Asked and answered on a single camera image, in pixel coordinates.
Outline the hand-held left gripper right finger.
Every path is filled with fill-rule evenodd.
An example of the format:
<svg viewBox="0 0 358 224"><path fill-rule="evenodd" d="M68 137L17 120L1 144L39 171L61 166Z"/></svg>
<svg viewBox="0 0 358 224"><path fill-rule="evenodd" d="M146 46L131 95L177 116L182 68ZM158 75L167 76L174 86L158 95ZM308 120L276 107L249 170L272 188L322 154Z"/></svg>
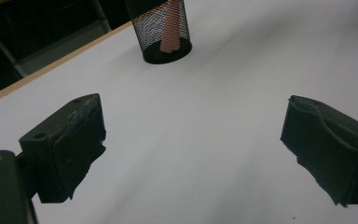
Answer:
<svg viewBox="0 0 358 224"><path fill-rule="evenodd" d="M358 120L293 95L281 140L335 204L358 204Z"/></svg>

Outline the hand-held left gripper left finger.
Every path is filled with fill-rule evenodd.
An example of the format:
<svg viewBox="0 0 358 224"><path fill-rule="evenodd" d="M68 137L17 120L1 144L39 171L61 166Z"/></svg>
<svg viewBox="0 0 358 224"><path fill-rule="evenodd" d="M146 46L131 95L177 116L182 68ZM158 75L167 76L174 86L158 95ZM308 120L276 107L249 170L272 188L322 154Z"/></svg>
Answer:
<svg viewBox="0 0 358 224"><path fill-rule="evenodd" d="M74 195L92 163L105 152L100 95L76 98L20 139L20 167L29 196L63 203Z"/></svg>

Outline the black mesh pen holder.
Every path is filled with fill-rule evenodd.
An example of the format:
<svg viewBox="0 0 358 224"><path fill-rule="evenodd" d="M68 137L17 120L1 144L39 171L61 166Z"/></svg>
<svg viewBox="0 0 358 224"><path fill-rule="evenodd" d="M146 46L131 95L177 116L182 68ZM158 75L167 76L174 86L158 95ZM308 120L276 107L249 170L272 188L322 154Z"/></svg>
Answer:
<svg viewBox="0 0 358 224"><path fill-rule="evenodd" d="M192 43L186 19L184 0L180 1L180 48L172 53L160 50L168 0L125 0L138 43L147 63L171 63L184 58Z"/></svg>

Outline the pink hairbrush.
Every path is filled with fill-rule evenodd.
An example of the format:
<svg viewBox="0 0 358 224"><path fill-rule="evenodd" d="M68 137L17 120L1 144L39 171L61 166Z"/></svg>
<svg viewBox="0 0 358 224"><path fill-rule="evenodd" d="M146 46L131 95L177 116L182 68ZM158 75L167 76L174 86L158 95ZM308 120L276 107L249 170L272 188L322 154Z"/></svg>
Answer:
<svg viewBox="0 0 358 224"><path fill-rule="evenodd" d="M160 50L172 53L180 48L180 1L168 0Z"/></svg>

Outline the grey metal desk frame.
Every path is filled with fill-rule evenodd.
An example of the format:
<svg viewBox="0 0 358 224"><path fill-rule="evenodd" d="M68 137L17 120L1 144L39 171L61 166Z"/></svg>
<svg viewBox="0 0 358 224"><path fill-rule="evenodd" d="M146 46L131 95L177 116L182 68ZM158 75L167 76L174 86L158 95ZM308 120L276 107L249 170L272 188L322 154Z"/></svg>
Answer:
<svg viewBox="0 0 358 224"><path fill-rule="evenodd" d="M111 31L103 0L0 0L0 52L15 75L33 72Z"/></svg>

